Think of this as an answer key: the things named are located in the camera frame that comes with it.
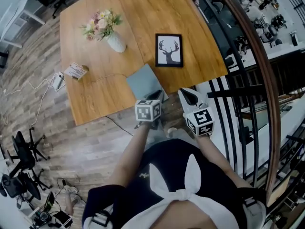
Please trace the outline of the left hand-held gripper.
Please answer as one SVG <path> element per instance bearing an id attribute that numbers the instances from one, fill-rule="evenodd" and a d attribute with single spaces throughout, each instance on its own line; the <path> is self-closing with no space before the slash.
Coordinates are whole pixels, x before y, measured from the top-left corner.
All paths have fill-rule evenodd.
<path id="1" fill-rule="evenodd" d="M 151 124 L 151 129 L 158 129 L 161 116 L 161 106 L 164 102 L 164 91 L 157 90 L 146 96 L 146 99 L 137 100 L 135 103 L 135 117 L 138 129 L 142 124 Z"/>

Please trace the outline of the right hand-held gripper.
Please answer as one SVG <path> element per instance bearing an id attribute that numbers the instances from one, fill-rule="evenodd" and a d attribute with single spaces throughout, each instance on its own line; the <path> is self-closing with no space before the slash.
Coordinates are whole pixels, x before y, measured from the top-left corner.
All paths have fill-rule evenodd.
<path id="1" fill-rule="evenodd" d="M 195 136 L 211 134 L 214 130 L 212 109 L 203 101 L 201 94 L 191 88 L 180 88 L 179 99 L 187 127 Z"/>

